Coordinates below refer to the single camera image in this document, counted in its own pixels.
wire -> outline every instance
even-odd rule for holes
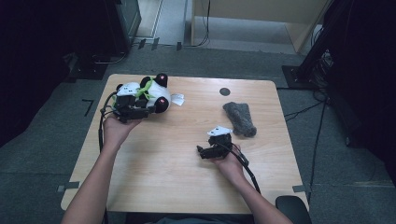
[[[324,102],[319,102],[319,103],[314,104],[314,105],[311,105],[311,106],[309,106],[309,107],[307,107],[307,108],[305,108],[305,109],[303,109],[303,110],[300,110],[300,111],[293,112],[293,113],[290,113],[290,114],[285,115],[284,117],[288,117],[288,116],[294,115],[294,116],[291,117],[290,119],[286,119],[286,122],[288,122],[288,121],[291,120],[291,119],[295,119],[299,114],[304,113],[304,112],[306,112],[306,111],[308,111],[308,110],[314,108],[315,106],[318,106],[318,105],[323,104],[323,103],[324,103]]]
[[[239,160],[239,162],[241,162],[242,166],[245,168],[245,170],[249,174],[251,181],[253,182],[254,188],[257,190],[257,192],[259,192],[261,194],[262,192],[260,191],[260,187],[259,187],[259,184],[257,183],[256,176],[254,176],[254,174],[248,168],[248,160],[246,160],[246,157],[242,154],[241,150],[237,147],[240,155],[236,155],[236,153],[233,151],[232,148],[227,148],[226,146],[224,146],[223,144],[220,144],[220,143],[216,143],[216,144],[227,149],[228,151],[233,153],[233,155],[235,155],[235,157]]]
[[[122,53],[122,57],[121,57],[120,59],[114,61],[114,62],[108,62],[108,63],[94,62],[94,63],[98,63],[98,64],[113,64],[113,63],[119,63],[120,61],[122,61],[122,59],[125,58],[125,55],[126,55],[126,53],[123,52],[123,53]]]
[[[99,135],[99,151],[102,152],[102,148],[103,148],[103,119],[105,118],[105,113],[106,113],[106,108],[107,108],[107,104],[108,101],[110,100],[110,98],[117,94],[116,91],[111,92],[111,94],[107,97],[105,105],[103,106],[103,108],[100,110],[100,113],[102,114],[100,117],[100,121],[99,121],[99,130],[98,130],[98,135]]]
[[[201,1],[201,6],[202,6],[202,10],[204,10],[203,1]],[[192,46],[189,46],[189,47],[194,47],[194,48],[195,47],[201,47],[204,43],[206,43],[206,41],[209,41],[209,43],[210,43],[210,39],[209,39],[209,15],[210,15],[210,0],[209,0],[208,5],[207,5],[206,22],[205,22],[205,17],[204,16],[202,17],[202,20],[203,20],[203,23],[204,23],[204,27],[206,28],[206,34],[204,36],[204,39],[198,45],[192,45]]]
[[[319,123],[319,127],[318,127],[318,133],[317,133],[317,138],[315,140],[315,146],[314,146],[314,155],[312,156],[312,168],[311,168],[311,178],[309,181],[309,187],[312,188],[312,185],[314,183],[314,175],[315,175],[315,166],[316,166],[316,160],[317,160],[317,149],[318,149],[318,142],[319,142],[319,136],[320,136],[320,130],[323,124],[323,117],[324,117],[324,111],[326,108],[326,104],[323,104],[323,108],[322,108],[322,112],[321,112],[321,116],[320,116],[320,123]],[[310,204],[311,202],[311,192],[312,190],[308,191],[308,204]]]
[[[347,16],[347,21],[346,21],[346,36],[344,37],[344,46],[345,46],[346,43],[347,43],[347,30],[349,29],[349,21],[350,21],[350,16],[351,16],[351,14],[352,14],[352,8],[353,8],[353,5],[354,5],[354,4],[355,4],[355,0],[352,1],[351,5],[350,5],[350,9],[349,9],[348,16]]]

black cable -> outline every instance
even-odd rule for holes
[[[284,117],[294,115],[294,116],[291,117],[290,119],[286,119],[286,122],[288,122],[288,121],[291,120],[291,119],[295,119],[299,114],[304,113],[304,112],[306,112],[306,111],[308,111],[308,110],[310,110],[310,109],[314,108],[315,106],[318,106],[318,105],[320,105],[320,104],[322,104],[322,103],[324,103],[324,101],[323,101],[323,102],[319,102],[319,103],[314,104],[314,105],[311,105],[311,106],[309,106],[309,107],[307,107],[307,108],[305,108],[305,109],[303,109],[303,110],[300,110],[300,111],[293,112],[293,113],[290,113],[290,114],[285,115]]]
[[[320,116],[320,123],[319,123],[319,127],[318,127],[317,138],[315,140],[314,155],[312,156],[311,179],[309,181],[309,187],[311,188],[311,190],[308,191],[308,196],[307,196],[308,204],[310,204],[310,202],[311,202],[311,194],[312,194],[311,191],[312,191],[312,185],[314,183],[314,175],[315,175],[315,166],[316,166],[316,160],[317,160],[318,142],[319,142],[321,126],[323,124],[323,116],[324,116],[325,109],[326,109],[326,104],[323,104],[323,108],[322,108],[322,112],[321,112],[321,116]]]
[[[125,56],[126,56],[126,53],[122,53],[121,58],[118,59],[118,60],[116,60],[116,61],[114,61],[114,62],[107,62],[107,63],[94,62],[94,63],[97,63],[97,64],[113,64],[113,63],[119,63],[120,61],[122,61],[122,59],[125,58]]]
[[[105,105],[103,106],[103,108],[100,110],[101,113],[101,117],[100,117],[100,121],[99,121],[99,130],[98,130],[98,135],[99,135],[99,151],[102,152],[102,148],[103,148],[103,119],[105,118],[105,113],[106,113],[106,108],[107,108],[107,103],[110,100],[110,98],[117,94],[116,91],[111,92],[111,94],[107,97]]]
[[[248,175],[250,176],[251,181],[253,182],[254,188],[257,190],[257,192],[259,192],[261,194],[262,192],[260,191],[260,187],[259,187],[259,184],[257,183],[256,176],[254,176],[253,172],[251,172],[251,170],[248,168],[248,162],[244,161],[244,159],[246,159],[246,157],[243,156],[244,159],[242,159],[241,156],[236,155],[236,153],[233,152],[232,148],[227,148],[226,146],[224,146],[223,144],[220,144],[220,143],[216,143],[216,144],[227,149],[228,151],[233,153],[233,155],[235,155],[235,157],[239,160],[239,162],[241,162],[242,166],[245,168]]]
[[[209,40],[209,42],[210,42],[210,39],[209,39],[209,15],[210,15],[210,0],[209,0],[208,5],[207,5],[206,23],[205,23],[205,19],[203,18],[204,27],[206,28],[205,37],[204,37],[204,39],[201,41],[200,44],[198,44],[198,45],[192,45],[192,46],[190,46],[190,47],[201,47],[204,43],[206,43],[207,40]]]

handheld controller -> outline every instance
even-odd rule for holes
[[[139,88],[137,83],[126,83],[117,87],[113,113],[122,123],[128,119],[147,118],[149,114],[155,113],[155,105],[146,107],[148,100],[145,97],[135,97]]]

controller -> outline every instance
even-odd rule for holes
[[[116,100],[113,105],[113,113],[122,123],[126,123],[128,119],[144,119],[149,114],[155,112],[156,106],[148,106],[148,100],[144,97],[136,98],[140,85],[135,82],[119,85],[117,87]]]
[[[220,157],[224,159],[233,148],[231,135],[229,133],[210,136],[208,142],[211,147],[202,148],[197,146],[198,152],[202,159]]]

gray cloth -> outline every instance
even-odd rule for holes
[[[233,132],[236,135],[242,134],[245,137],[253,137],[256,135],[257,128],[251,121],[248,104],[237,104],[235,102],[230,102],[225,104],[223,109],[233,124]]]

